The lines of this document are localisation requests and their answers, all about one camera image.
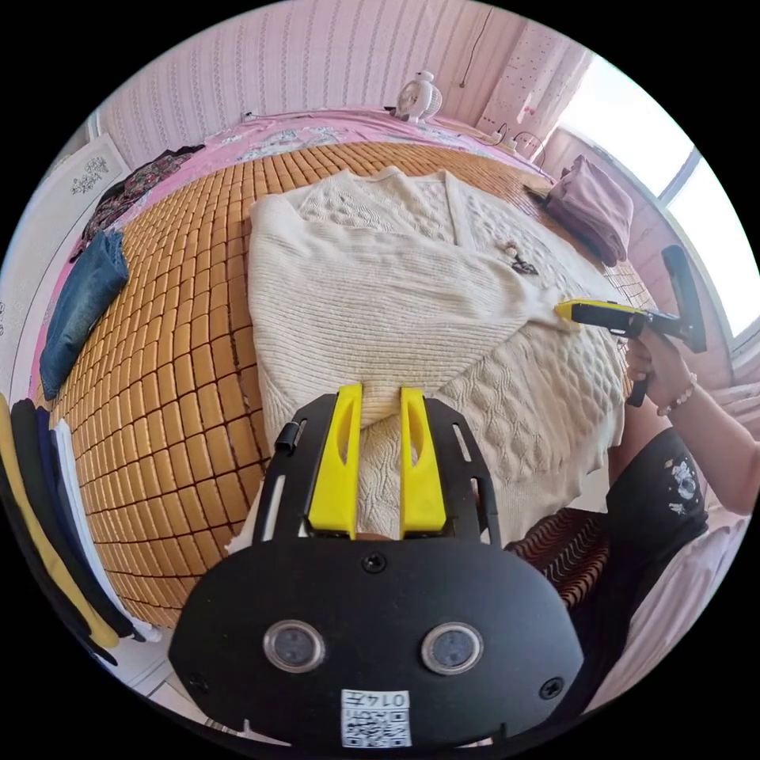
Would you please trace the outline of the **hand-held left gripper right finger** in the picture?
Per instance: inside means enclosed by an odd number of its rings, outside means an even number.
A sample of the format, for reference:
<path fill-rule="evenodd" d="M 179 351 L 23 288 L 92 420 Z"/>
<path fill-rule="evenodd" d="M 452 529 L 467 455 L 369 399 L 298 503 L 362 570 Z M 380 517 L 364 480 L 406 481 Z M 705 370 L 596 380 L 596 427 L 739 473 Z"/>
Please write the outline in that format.
<path fill-rule="evenodd" d="M 400 536 L 440 534 L 447 514 L 423 392 L 402 388 Z"/>

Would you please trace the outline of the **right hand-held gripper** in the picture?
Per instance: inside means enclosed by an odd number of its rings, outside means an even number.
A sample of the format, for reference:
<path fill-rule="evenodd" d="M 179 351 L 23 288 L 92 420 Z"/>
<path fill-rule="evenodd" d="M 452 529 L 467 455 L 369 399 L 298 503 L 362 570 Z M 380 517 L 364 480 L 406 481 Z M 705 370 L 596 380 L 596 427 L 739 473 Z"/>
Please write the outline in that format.
<path fill-rule="evenodd" d="M 589 298 L 569 299 L 556 305 L 556 313 L 566 321 L 576 324 L 604 328 L 610 333 L 627 333 L 625 336 L 627 376 L 626 352 L 628 340 L 639 337 L 643 328 L 649 327 L 653 329 L 660 336 L 665 336 L 675 346 L 674 339 L 680 337 L 678 322 L 676 320 L 653 313 L 647 314 L 644 311 L 615 301 L 602 301 Z M 650 401 L 645 395 L 647 384 L 645 382 L 634 381 L 632 383 L 627 403 L 630 406 L 639 408 L 643 405 L 644 401 Z"/>

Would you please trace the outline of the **person's right hand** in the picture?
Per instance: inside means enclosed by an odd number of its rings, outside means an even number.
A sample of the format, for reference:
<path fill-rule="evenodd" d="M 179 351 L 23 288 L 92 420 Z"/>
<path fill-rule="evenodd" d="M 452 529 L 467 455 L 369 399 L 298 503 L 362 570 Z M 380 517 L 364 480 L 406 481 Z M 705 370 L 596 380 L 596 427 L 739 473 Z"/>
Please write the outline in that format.
<path fill-rule="evenodd" d="M 668 416 L 694 393 L 695 375 L 679 349 L 649 327 L 643 328 L 639 337 L 628 340 L 626 362 L 629 378 L 647 384 L 645 395 L 659 416 Z"/>

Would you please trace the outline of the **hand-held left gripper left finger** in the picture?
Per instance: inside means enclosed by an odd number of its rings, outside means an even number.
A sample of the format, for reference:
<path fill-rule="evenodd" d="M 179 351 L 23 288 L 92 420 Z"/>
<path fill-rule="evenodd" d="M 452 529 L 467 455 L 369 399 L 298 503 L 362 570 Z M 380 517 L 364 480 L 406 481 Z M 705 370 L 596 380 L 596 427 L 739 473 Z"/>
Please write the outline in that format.
<path fill-rule="evenodd" d="M 360 383 L 339 388 L 307 514 L 315 534 L 355 537 L 362 403 Z"/>

